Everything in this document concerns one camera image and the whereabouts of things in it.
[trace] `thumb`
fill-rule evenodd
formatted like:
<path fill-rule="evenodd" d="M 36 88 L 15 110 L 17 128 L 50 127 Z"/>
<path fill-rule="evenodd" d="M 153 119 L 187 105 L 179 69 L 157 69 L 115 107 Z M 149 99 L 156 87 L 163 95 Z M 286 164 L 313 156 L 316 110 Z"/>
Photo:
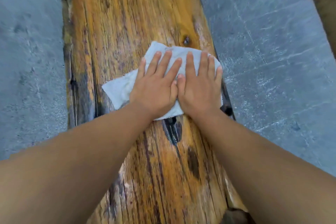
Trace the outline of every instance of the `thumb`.
<path fill-rule="evenodd" d="M 175 103 L 177 98 L 177 82 L 174 80 L 170 86 L 170 102 Z"/>
<path fill-rule="evenodd" d="M 183 74 L 179 74 L 177 77 L 177 89 L 179 96 L 184 95 L 185 88 L 186 88 L 186 78 Z"/>

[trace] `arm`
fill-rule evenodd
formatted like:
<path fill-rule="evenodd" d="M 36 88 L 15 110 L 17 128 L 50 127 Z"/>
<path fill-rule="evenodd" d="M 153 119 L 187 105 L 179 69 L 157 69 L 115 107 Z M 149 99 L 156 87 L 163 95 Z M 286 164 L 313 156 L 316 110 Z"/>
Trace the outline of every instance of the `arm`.
<path fill-rule="evenodd" d="M 171 53 L 145 74 L 141 61 L 130 104 L 0 162 L 2 223 L 85 223 L 116 179 L 130 147 L 149 123 L 174 105 L 177 60 Z"/>
<path fill-rule="evenodd" d="M 336 178 L 222 113 L 218 105 L 221 70 L 215 78 L 211 58 L 202 56 L 199 76 L 191 57 L 187 63 L 187 79 L 178 78 L 181 107 L 212 144 L 254 220 L 334 223 Z"/>

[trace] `forearm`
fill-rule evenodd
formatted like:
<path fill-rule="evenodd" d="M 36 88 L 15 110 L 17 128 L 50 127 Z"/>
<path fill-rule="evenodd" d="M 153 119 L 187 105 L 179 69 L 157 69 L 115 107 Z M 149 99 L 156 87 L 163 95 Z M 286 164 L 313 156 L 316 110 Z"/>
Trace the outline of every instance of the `forearm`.
<path fill-rule="evenodd" d="M 1 163 L 1 219 L 85 222 L 150 122 L 141 106 L 129 104 Z M 12 211 L 18 208 L 19 215 Z"/>
<path fill-rule="evenodd" d="M 228 118 L 195 118 L 257 223 L 333 223 L 336 180 Z"/>

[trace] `hand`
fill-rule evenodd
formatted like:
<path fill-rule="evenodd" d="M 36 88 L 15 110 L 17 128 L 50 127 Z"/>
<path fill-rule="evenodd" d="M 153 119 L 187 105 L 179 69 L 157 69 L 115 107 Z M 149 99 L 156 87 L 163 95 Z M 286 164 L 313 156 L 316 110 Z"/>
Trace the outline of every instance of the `hand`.
<path fill-rule="evenodd" d="M 178 58 L 164 76 L 172 52 L 167 51 L 158 65 L 161 55 L 161 52 L 154 54 L 146 73 L 146 60 L 144 58 L 141 60 L 138 75 L 129 96 L 130 103 L 138 103 L 145 107 L 152 120 L 165 115 L 174 106 L 177 98 L 175 77 L 182 64 L 182 59 Z"/>
<path fill-rule="evenodd" d="M 194 57 L 191 52 L 187 54 L 185 76 L 177 77 L 178 101 L 185 114 L 195 119 L 204 112 L 221 107 L 221 82 L 223 69 L 217 68 L 215 76 L 214 56 L 202 52 L 199 63 L 198 76 L 196 76 Z"/>

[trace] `white cloth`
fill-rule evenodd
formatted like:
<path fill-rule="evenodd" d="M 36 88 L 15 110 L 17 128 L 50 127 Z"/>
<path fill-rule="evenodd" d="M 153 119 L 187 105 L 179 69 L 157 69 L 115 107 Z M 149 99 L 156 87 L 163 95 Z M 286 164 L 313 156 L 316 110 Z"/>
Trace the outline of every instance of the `white cloth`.
<path fill-rule="evenodd" d="M 145 54 L 146 71 L 147 71 L 147 68 L 151 60 L 153 59 L 155 52 L 157 51 L 162 52 L 162 57 L 163 57 L 164 53 L 168 50 L 172 51 L 172 57 L 170 59 L 166 73 L 169 71 L 169 69 L 171 68 L 171 66 L 173 65 L 174 61 L 177 58 L 182 58 L 182 65 L 178 71 L 178 74 L 186 75 L 187 53 L 192 52 L 194 55 L 194 64 L 195 64 L 196 74 L 198 74 L 198 68 L 200 66 L 200 59 L 201 59 L 200 50 L 196 50 L 193 48 L 187 48 L 187 47 L 178 47 L 178 46 L 167 47 L 166 45 L 160 44 L 155 41 L 151 43 L 149 49 L 147 50 Z M 220 65 L 221 65 L 220 62 L 215 58 L 216 69 Z M 135 79 L 137 77 L 137 73 L 138 73 L 138 69 L 133 70 L 132 72 L 125 74 L 123 77 L 116 78 L 112 81 L 106 82 L 103 85 L 103 90 L 106 92 L 107 96 L 111 99 L 112 104 L 116 110 L 120 109 L 121 107 L 123 107 L 125 104 L 129 102 L 129 94 L 131 93 L 133 89 Z M 164 116 L 156 120 L 162 120 L 162 119 L 174 117 L 180 114 L 183 114 L 183 111 L 179 105 L 179 102 L 176 101 L 173 108 L 171 108 L 169 112 L 167 112 Z"/>

